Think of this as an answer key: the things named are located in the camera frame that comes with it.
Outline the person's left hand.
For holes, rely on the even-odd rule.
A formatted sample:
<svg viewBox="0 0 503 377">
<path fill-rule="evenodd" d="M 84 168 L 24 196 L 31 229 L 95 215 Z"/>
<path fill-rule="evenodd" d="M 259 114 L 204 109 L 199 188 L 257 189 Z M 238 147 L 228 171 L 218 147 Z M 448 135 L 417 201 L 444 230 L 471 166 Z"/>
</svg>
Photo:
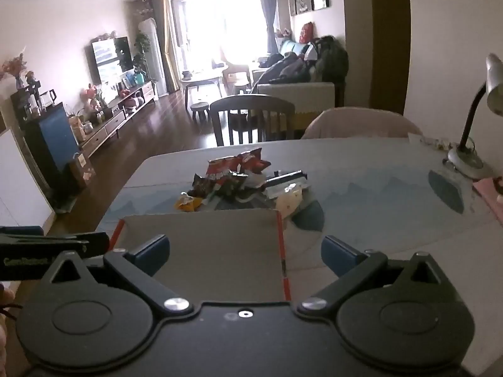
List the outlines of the person's left hand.
<svg viewBox="0 0 503 377">
<path fill-rule="evenodd" d="M 14 302 L 15 293 L 9 288 L 5 288 L 1 284 L 0 290 L 0 304 L 3 309 L 5 305 Z M 6 316 L 1 314 L 1 328 L 0 328 L 0 350 L 1 350 L 1 375 L 5 375 L 5 364 L 6 364 L 6 344 L 7 344 L 7 327 L 5 322 Z"/>
</svg>

